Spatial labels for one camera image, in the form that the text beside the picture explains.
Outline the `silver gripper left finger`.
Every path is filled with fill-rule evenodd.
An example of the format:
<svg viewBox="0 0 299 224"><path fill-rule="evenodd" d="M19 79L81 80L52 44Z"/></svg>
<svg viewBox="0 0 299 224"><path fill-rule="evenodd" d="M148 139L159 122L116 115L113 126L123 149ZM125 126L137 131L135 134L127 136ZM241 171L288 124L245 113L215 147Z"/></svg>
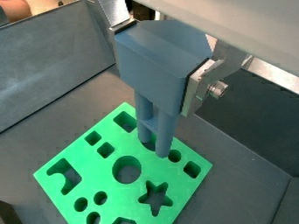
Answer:
<svg viewBox="0 0 299 224"><path fill-rule="evenodd" d="M95 0L105 32L120 32L136 24L129 17L125 0Z"/></svg>

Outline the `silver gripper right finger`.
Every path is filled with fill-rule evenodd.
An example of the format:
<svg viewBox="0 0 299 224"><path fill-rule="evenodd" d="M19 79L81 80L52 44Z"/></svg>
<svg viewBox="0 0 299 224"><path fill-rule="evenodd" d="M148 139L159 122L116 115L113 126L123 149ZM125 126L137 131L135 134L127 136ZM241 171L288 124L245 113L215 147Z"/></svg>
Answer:
<svg viewBox="0 0 299 224"><path fill-rule="evenodd" d="M219 99L228 88L221 81L233 74L248 59L248 53L235 46L217 42L212 56L191 74L181 104L181 115L189 116L211 95Z"/></svg>

